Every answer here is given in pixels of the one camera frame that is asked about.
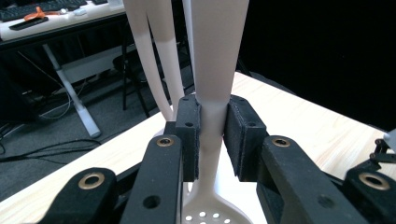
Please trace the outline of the white desk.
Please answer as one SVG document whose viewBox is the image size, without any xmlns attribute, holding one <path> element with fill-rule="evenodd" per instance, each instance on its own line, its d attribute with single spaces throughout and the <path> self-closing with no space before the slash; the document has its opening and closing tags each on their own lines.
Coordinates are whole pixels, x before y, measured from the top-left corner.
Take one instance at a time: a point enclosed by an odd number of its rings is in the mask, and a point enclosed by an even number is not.
<svg viewBox="0 0 396 224">
<path fill-rule="evenodd" d="M 89 136 L 95 138 L 101 134 L 99 127 L 89 110 L 81 102 L 72 84 L 84 78 L 105 72 L 113 67 L 112 60 L 120 56 L 120 47 L 106 49 L 92 56 L 76 60 L 65 65 L 57 62 L 50 43 L 71 35 L 77 35 L 91 29 L 99 29 L 118 24 L 126 19 L 121 0 L 109 0 L 102 5 L 88 1 L 81 8 L 84 13 L 77 15 L 67 12 L 63 15 L 50 15 L 49 20 L 21 31 L 9 29 L 15 21 L 0 22 L 0 52 L 11 52 L 25 47 L 40 46 L 49 57 L 57 76 L 60 78 L 68 96 L 74 103 L 80 120 Z"/>
</svg>

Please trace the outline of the black folding chair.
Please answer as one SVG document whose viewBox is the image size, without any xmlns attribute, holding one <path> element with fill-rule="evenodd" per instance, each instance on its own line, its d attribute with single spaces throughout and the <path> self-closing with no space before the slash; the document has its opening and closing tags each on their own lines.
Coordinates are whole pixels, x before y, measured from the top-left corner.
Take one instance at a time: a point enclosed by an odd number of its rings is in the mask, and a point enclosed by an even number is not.
<svg viewBox="0 0 396 224">
<path fill-rule="evenodd" d="M 145 78 L 145 72 L 128 21 L 124 23 L 122 28 L 120 50 L 121 55 L 112 62 L 114 68 L 122 75 L 122 109 L 125 110 L 127 108 L 127 96 L 135 93 L 144 114 L 149 118 L 149 108 L 142 93 L 142 89 L 149 84 Z"/>
</svg>

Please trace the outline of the black keyboard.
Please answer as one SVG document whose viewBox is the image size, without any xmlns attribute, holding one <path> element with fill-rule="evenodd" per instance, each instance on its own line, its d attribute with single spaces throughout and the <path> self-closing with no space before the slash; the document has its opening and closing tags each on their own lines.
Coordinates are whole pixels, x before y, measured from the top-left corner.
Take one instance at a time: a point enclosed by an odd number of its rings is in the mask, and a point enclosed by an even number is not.
<svg viewBox="0 0 396 224">
<path fill-rule="evenodd" d="M 58 11 L 62 8 L 81 7 L 87 5 L 86 0 L 37 0 L 25 6 L 8 7 L 0 9 L 0 21 L 15 21 L 36 12 L 40 7 L 43 11 Z"/>
</svg>

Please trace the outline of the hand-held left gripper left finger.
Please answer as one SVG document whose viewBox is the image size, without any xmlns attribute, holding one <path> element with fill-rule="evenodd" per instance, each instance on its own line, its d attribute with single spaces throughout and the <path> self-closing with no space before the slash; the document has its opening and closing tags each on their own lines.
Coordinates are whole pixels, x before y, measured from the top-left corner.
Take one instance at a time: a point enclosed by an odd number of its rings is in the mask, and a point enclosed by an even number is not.
<svg viewBox="0 0 396 224">
<path fill-rule="evenodd" d="M 184 182 L 195 181 L 199 174 L 200 109 L 194 94 L 179 100 L 176 133 L 183 148 Z"/>
</svg>

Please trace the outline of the orange tool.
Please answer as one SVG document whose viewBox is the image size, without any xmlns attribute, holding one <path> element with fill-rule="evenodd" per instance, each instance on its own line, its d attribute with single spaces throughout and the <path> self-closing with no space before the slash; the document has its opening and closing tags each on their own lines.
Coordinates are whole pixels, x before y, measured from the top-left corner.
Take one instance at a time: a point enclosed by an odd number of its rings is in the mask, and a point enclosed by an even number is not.
<svg viewBox="0 0 396 224">
<path fill-rule="evenodd" d="M 42 19 L 48 15 L 59 15 L 59 11 L 43 11 L 41 7 L 36 7 L 34 13 L 30 13 L 23 17 L 25 21 L 30 21 L 32 19 Z"/>
</svg>

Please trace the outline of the black curtain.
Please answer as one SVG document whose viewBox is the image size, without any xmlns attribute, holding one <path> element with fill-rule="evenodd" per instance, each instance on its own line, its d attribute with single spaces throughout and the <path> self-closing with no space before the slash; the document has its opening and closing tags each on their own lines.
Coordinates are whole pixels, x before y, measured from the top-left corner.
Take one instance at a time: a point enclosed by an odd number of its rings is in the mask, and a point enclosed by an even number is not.
<svg viewBox="0 0 396 224">
<path fill-rule="evenodd" d="M 250 0 L 240 54 L 311 102 L 396 128 L 396 0 Z"/>
</svg>

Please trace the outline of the grey slotted spatula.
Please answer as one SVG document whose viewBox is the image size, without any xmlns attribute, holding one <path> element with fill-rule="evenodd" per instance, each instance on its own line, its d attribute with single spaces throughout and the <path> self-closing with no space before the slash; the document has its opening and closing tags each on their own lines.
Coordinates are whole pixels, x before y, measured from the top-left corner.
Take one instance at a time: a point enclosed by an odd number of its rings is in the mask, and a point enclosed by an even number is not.
<svg viewBox="0 0 396 224">
<path fill-rule="evenodd" d="M 173 118 L 173 110 L 168 104 L 160 81 L 144 2 L 143 0 L 123 0 L 123 4 L 149 88 L 163 117 L 169 121 Z"/>
</svg>

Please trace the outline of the flat black device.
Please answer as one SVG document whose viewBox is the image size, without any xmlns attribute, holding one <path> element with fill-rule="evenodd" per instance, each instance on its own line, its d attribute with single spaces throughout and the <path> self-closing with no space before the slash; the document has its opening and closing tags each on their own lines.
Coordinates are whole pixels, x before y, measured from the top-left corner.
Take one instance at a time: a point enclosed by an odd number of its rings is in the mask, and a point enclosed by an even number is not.
<svg viewBox="0 0 396 224">
<path fill-rule="evenodd" d="M 44 17 L 44 18 L 33 18 L 29 21 L 23 21 L 14 25 L 9 26 L 9 29 L 12 31 L 20 31 L 35 25 L 38 25 L 40 23 L 46 22 L 48 21 L 49 18 L 48 17 Z"/>
</svg>

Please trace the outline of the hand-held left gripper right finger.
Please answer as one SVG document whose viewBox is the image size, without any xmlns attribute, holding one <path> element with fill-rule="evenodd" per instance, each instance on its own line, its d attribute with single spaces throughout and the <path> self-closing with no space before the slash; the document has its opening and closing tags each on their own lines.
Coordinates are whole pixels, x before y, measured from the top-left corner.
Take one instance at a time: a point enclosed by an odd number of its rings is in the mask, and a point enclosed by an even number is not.
<svg viewBox="0 0 396 224">
<path fill-rule="evenodd" d="M 240 182 L 257 180 L 257 150 L 266 136 L 266 126 L 249 101 L 232 95 L 228 103 L 223 140 L 234 175 Z"/>
</svg>

